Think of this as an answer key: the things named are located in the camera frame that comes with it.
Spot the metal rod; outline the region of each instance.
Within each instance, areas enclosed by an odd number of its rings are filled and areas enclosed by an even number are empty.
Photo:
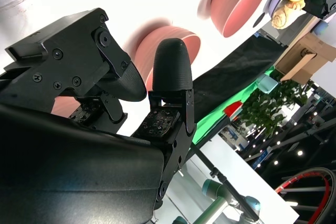
[[[324,186],[316,186],[316,187],[300,187],[300,188],[285,188],[281,191],[281,193],[303,193],[306,191],[325,191]]]
[[[244,210],[244,213],[248,217],[250,217],[253,221],[259,220],[259,216],[252,210],[252,208],[250,207],[250,205],[242,198],[242,196],[231,185],[231,183],[228,180],[225,180],[223,184],[226,186],[227,190],[232,194],[232,196],[239,202],[239,204],[241,205],[241,207]]]
[[[195,152],[195,154],[200,158],[200,160],[208,167],[208,169],[213,172],[218,169],[214,166],[213,163],[203,154],[203,152],[192,143],[190,148]],[[237,192],[237,190],[231,185],[231,183],[226,179],[226,177],[218,171],[217,174],[218,180],[227,187],[227,190],[232,194],[233,197],[240,203],[243,207],[244,212],[251,217],[253,221],[259,220],[259,216],[252,210],[251,206],[246,203],[242,196]]]
[[[213,223],[228,206],[228,202],[223,197],[218,197],[198,218],[194,224]]]
[[[300,141],[303,138],[306,138],[307,136],[311,136],[313,134],[316,134],[317,132],[323,131],[323,130],[331,127],[331,126],[334,126],[335,124],[336,124],[336,118],[331,119],[331,120],[323,123],[318,129],[310,129],[310,130],[304,131],[304,132],[302,132],[302,133],[300,133],[296,136],[293,136],[293,137],[283,141],[279,145],[272,146],[272,149],[275,150],[275,149],[281,148],[281,147],[283,147],[287,144],[295,143],[297,141]],[[253,155],[252,157],[246,158],[244,160],[247,162],[247,161],[250,161],[250,160],[253,160],[253,159],[259,157],[260,155],[261,155],[261,153],[257,153],[255,155]]]
[[[292,206],[292,208],[295,210],[303,210],[303,211],[316,211],[318,209],[318,207],[301,206],[301,205]]]
[[[203,154],[203,152],[201,152],[201,150],[194,143],[191,143],[190,148],[200,158],[200,160],[202,160],[202,162],[205,164],[206,167],[208,167],[210,171],[215,168],[214,164],[211,163],[211,161]]]

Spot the potted plant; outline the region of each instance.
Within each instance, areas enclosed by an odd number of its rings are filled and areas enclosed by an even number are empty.
[[[275,70],[270,75],[279,81],[283,76]],[[256,124],[265,127],[266,137],[272,136],[276,127],[286,118],[279,114],[283,106],[290,107],[295,103],[302,106],[308,100],[307,91],[311,88],[312,82],[304,86],[292,81],[279,83],[274,90],[265,94],[260,90],[255,90],[243,104],[243,110],[239,117],[246,126]]]

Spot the blue object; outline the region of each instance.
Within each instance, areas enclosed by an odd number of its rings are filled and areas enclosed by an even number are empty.
[[[263,153],[258,157],[258,159],[251,165],[252,169],[256,169],[259,164],[262,163],[262,161],[265,160],[265,158],[270,154],[272,151],[271,147],[267,147],[266,150],[263,151]]]
[[[256,80],[257,87],[263,93],[269,94],[279,83],[266,74],[262,74]]]
[[[326,30],[328,27],[328,23],[325,21],[320,21],[313,29],[313,33],[316,34],[317,36],[322,35],[323,32]]]
[[[236,134],[233,130],[231,130],[229,127],[227,128],[227,130],[228,130],[228,132],[230,133],[230,135],[232,136],[232,138],[233,138],[234,140],[237,140],[237,139],[238,139],[237,134]]]
[[[249,204],[250,207],[252,207],[254,210],[260,211],[261,206],[260,206],[260,202],[259,200],[257,200],[256,198],[253,198],[251,196],[246,196],[245,197],[245,201],[246,203]]]
[[[205,196],[206,196],[206,192],[208,191],[210,182],[211,182],[211,179],[207,179],[202,186],[202,194]]]

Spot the black screw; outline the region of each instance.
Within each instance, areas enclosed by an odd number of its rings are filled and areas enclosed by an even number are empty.
[[[82,83],[82,80],[78,77],[78,76],[75,76],[73,79],[72,79],[72,84],[75,86],[75,87],[78,87],[79,85],[81,85]]]
[[[101,22],[101,23],[105,23],[106,20],[107,20],[107,19],[106,19],[105,15],[104,15],[104,14],[101,14],[101,15],[100,15],[100,22]]]
[[[56,48],[53,50],[52,56],[56,59],[56,60],[60,60],[63,58],[63,52],[61,49]]]
[[[42,81],[42,74],[40,74],[40,73],[33,74],[33,81],[35,81],[35,82]]]
[[[62,88],[62,83],[60,83],[59,81],[55,81],[54,82],[54,89],[61,89]]]
[[[167,190],[167,183],[165,181],[161,181],[160,189],[157,194],[158,200],[163,199],[163,196],[165,195],[166,190]]]
[[[126,69],[126,67],[127,67],[127,63],[126,63],[125,61],[123,61],[123,62],[121,63],[121,68],[122,68],[122,69]]]
[[[108,47],[111,43],[111,36],[109,35],[108,32],[106,31],[102,31],[99,34],[99,43],[103,46],[103,47]]]

